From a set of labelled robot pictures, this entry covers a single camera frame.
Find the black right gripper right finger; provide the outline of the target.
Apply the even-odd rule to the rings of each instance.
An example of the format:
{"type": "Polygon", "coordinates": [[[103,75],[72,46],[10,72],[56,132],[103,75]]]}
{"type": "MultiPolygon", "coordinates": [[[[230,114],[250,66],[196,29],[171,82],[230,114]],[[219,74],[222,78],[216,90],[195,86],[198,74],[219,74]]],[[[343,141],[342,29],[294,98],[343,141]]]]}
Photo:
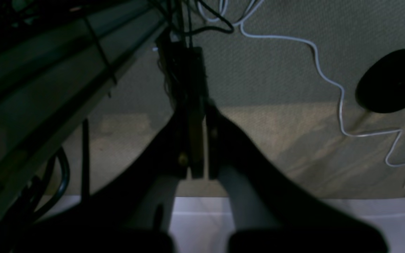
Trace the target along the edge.
{"type": "Polygon", "coordinates": [[[283,175],[213,102],[206,104],[209,177],[229,196],[228,253],[387,253],[378,229],[283,175]]]}

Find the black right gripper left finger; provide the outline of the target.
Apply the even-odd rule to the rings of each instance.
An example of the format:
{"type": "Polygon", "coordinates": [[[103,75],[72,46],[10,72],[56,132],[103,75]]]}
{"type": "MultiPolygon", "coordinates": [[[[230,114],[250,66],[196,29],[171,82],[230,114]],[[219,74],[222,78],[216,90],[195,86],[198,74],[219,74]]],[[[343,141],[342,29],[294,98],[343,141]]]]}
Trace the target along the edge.
{"type": "Polygon", "coordinates": [[[174,253],[168,234],[186,112],[176,109],[140,156],[111,183],[30,230],[32,253],[174,253]]]}

